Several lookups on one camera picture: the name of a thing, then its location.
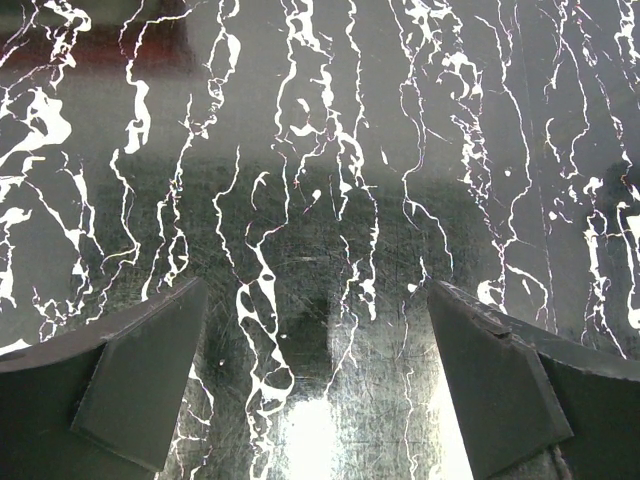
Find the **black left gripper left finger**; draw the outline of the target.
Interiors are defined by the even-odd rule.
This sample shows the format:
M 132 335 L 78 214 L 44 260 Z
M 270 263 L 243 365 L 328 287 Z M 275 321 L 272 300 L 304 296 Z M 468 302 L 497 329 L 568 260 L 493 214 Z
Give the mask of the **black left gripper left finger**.
M 164 469 L 206 316 L 192 278 L 1 356 L 4 479 L 151 479 Z

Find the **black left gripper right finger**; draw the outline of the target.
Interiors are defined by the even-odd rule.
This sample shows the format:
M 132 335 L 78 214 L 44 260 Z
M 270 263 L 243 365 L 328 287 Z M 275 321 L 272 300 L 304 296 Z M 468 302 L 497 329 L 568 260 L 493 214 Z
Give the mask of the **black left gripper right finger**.
M 639 364 L 434 282 L 428 309 L 476 479 L 636 479 Z

